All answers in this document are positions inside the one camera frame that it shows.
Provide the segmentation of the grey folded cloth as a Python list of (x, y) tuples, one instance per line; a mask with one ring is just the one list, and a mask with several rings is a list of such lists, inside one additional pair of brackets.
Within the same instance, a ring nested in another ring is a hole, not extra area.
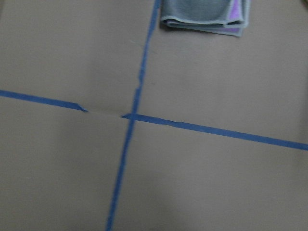
[(249, 24), (249, 0), (164, 0), (161, 22), (168, 27), (240, 37)]

